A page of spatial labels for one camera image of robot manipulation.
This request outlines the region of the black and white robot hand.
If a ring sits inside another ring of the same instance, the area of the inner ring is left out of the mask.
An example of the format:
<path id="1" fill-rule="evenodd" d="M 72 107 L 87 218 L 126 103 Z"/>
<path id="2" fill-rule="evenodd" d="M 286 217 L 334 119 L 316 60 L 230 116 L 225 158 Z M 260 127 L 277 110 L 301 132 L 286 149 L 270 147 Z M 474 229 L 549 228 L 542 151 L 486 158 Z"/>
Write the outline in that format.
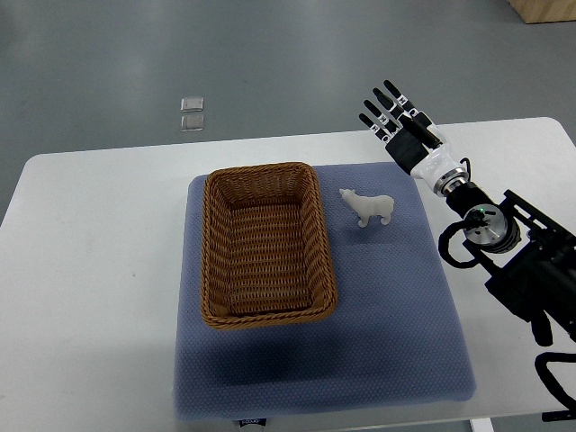
<path id="1" fill-rule="evenodd" d="M 448 196 L 470 180 L 467 165 L 452 157 L 446 136 L 429 116 L 391 81 L 376 87 L 377 102 L 364 100 L 360 121 L 384 144 L 392 160 L 409 176 L 424 181 L 438 196 Z"/>

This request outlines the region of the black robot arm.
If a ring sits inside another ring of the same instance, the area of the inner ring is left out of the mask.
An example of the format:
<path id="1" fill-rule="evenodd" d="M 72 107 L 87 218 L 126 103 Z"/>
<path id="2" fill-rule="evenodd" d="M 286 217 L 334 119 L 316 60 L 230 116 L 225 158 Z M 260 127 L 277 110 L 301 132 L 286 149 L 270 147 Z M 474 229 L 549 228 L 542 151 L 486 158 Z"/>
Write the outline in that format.
<path id="1" fill-rule="evenodd" d="M 575 336 L 575 236 L 516 193 L 495 203 L 471 181 L 470 161 L 441 178 L 440 193 L 460 216 L 438 241 L 452 267 L 482 266 L 487 291 L 527 322 L 541 347 L 551 347 L 556 322 Z"/>

